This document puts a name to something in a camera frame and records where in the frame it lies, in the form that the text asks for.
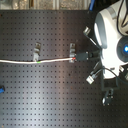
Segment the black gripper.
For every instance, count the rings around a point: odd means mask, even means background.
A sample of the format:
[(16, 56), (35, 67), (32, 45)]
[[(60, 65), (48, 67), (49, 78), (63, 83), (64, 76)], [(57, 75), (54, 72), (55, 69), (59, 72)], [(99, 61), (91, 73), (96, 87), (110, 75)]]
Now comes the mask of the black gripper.
[(82, 52), (82, 53), (77, 53), (75, 56), (77, 61), (86, 61), (87, 59), (89, 60), (96, 60), (100, 58), (100, 50), (92, 51), (92, 52)]

